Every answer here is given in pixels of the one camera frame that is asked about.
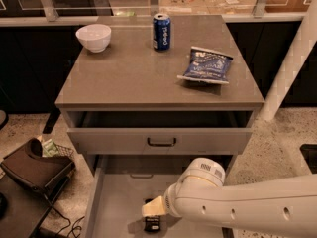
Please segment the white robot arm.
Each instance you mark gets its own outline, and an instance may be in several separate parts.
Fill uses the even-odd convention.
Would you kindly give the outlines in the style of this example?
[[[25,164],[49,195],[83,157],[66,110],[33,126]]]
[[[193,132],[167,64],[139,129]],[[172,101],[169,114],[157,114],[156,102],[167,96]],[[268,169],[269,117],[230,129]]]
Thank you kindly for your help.
[[[268,92],[260,116],[277,112],[317,41],[317,0],[312,0]],[[317,175],[225,186],[214,161],[197,158],[163,196],[142,207],[145,217],[171,215],[199,224],[293,238],[317,238]]]

